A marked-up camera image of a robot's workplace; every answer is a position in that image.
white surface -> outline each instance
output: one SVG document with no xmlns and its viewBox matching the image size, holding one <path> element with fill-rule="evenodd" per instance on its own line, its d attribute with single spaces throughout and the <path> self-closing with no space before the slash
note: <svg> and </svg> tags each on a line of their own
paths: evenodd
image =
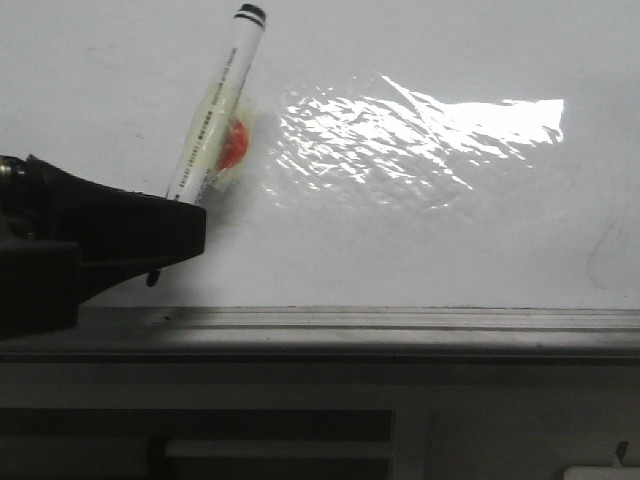
<svg viewBox="0 0 640 480">
<path fill-rule="evenodd" d="M 164 194 L 240 3 L 0 3 L 2 152 Z M 640 2 L 260 5 L 254 138 L 207 253 L 95 304 L 640 307 Z M 443 105 L 461 136 L 430 130 Z"/>
</svg>

black bracket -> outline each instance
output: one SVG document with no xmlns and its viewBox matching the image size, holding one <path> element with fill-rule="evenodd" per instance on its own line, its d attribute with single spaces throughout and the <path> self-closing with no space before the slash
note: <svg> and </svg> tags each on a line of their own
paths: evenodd
<svg viewBox="0 0 640 480">
<path fill-rule="evenodd" d="M 204 251 L 206 211 L 0 156 L 0 338 L 68 328 L 77 306 Z"/>
</svg>

whiteboard marker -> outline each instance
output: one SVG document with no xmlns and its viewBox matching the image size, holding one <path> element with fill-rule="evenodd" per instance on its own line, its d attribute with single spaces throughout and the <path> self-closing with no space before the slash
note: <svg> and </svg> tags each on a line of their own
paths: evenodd
<svg viewBox="0 0 640 480">
<path fill-rule="evenodd" d="M 266 15 L 245 3 L 234 16 L 233 43 L 220 78 L 209 85 L 193 118 L 167 198 L 197 203 L 223 151 L 247 72 L 262 38 Z"/>
</svg>

orange spot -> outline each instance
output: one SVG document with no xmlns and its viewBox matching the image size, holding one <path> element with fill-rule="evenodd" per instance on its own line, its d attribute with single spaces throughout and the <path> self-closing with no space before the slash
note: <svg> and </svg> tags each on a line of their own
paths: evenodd
<svg viewBox="0 0 640 480">
<path fill-rule="evenodd" d="M 249 149 L 249 131 L 237 118 L 233 120 L 227 142 L 224 144 L 220 161 L 218 161 L 218 171 L 225 168 L 235 167 L 244 158 Z"/>
</svg>

